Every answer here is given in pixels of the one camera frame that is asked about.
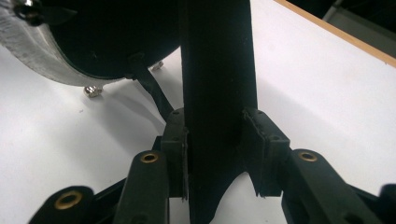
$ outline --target white surface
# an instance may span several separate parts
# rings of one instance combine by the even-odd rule
[[[321,153],[349,184],[377,194],[396,183],[396,69],[272,1],[253,1],[260,109],[292,148]],[[182,106],[178,51],[154,76]],[[151,148],[164,122],[143,89],[125,80],[90,100],[51,82],[0,48],[0,223],[25,223],[55,191],[105,189]],[[172,201],[172,223],[188,223]],[[279,199],[255,198],[246,175],[212,223],[285,223]]]

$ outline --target white table surface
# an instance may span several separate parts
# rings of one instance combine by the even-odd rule
[[[349,184],[377,194],[396,183],[396,69],[273,1],[252,1],[259,109],[292,148],[321,153]],[[183,106],[177,50],[154,74]],[[0,223],[26,223],[54,192],[99,192],[127,176],[164,121],[131,80],[88,99],[0,48]],[[172,223],[189,223],[171,201]],[[212,223],[286,223],[278,198],[256,198],[247,175],[222,199]]]

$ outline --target black vertical post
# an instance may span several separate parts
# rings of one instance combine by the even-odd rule
[[[249,0],[180,0],[191,223],[209,223],[243,172],[236,146],[245,106],[257,108]]]

